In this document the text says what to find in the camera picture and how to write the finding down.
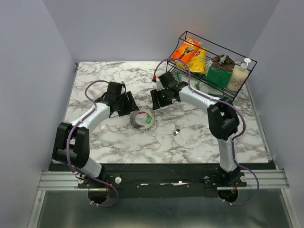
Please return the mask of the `small silver key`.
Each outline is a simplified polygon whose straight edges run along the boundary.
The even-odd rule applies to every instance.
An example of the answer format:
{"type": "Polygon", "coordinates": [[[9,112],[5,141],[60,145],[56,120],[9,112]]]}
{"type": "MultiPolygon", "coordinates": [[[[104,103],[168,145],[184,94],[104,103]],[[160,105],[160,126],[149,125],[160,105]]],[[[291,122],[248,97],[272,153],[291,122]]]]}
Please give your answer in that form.
{"type": "Polygon", "coordinates": [[[173,135],[176,136],[181,132],[181,127],[177,123],[174,123],[174,126],[175,126],[175,129],[173,131],[173,135]]]}

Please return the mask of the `green key tag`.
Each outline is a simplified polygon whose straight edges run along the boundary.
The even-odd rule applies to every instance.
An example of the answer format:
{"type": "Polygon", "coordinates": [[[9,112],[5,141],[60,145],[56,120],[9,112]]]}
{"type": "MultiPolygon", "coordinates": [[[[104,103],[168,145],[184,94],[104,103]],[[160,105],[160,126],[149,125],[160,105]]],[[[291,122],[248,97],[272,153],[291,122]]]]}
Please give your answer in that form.
{"type": "Polygon", "coordinates": [[[147,120],[146,120],[146,124],[150,124],[151,123],[151,121],[152,121],[152,117],[151,116],[149,116],[149,117],[147,117],[147,120]]]}

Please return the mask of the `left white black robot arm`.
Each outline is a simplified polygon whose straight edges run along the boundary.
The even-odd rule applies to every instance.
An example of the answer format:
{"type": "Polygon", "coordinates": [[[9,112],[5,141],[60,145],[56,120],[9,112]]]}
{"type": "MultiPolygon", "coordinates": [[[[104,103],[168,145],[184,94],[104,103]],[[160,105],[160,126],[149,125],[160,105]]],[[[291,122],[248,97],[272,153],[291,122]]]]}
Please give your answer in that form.
{"type": "Polygon", "coordinates": [[[139,108],[130,91],[124,94],[104,93],[96,100],[89,100],[93,106],[84,115],[57,127],[52,158],[89,175],[89,182],[99,188],[105,183],[105,175],[102,173],[102,165],[90,157],[90,134],[112,113],[125,116],[139,108]]]}

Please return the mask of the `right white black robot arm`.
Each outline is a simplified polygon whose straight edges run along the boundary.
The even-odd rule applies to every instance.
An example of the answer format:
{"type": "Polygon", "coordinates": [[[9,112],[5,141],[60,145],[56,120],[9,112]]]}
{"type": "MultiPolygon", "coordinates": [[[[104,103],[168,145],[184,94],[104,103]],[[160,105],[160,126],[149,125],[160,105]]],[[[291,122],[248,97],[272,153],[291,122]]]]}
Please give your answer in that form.
{"type": "Polygon", "coordinates": [[[209,130],[217,138],[220,163],[219,182],[229,186],[235,182],[239,168],[234,151],[234,137],[238,132],[239,119],[229,99],[219,99],[194,89],[185,82],[172,82],[168,87],[151,91],[152,109],[157,110],[178,102],[188,103],[208,115],[209,130]]]}

